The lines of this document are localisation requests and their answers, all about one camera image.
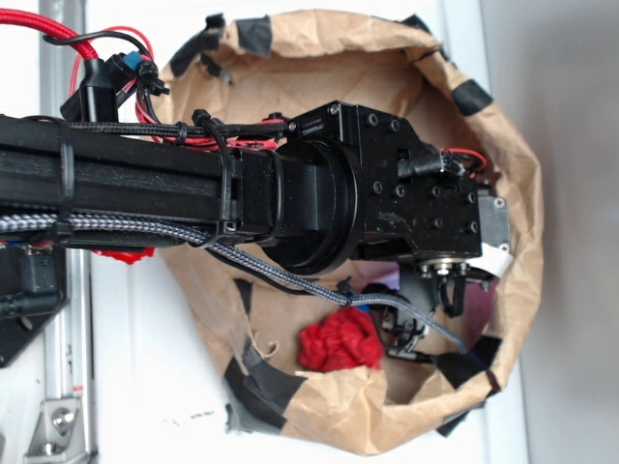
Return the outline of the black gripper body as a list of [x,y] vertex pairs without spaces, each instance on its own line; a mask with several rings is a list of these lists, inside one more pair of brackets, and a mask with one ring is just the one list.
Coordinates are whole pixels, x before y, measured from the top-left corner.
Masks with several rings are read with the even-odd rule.
[[316,275],[347,259],[408,263],[463,311],[465,282],[511,248],[507,203],[476,176],[484,158],[423,141],[404,118],[328,103],[287,129],[287,211],[300,231],[287,267]]

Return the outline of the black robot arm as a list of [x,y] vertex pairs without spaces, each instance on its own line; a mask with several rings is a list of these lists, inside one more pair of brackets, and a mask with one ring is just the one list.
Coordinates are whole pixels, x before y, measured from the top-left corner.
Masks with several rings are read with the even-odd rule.
[[286,292],[358,298],[312,282],[344,261],[391,261],[440,287],[502,275],[504,199],[479,155],[424,142],[410,123],[334,101],[284,123],[196,114],[199,152],[135,138],[136,126],[3,117],[1,237],[97,250],[187,243]]

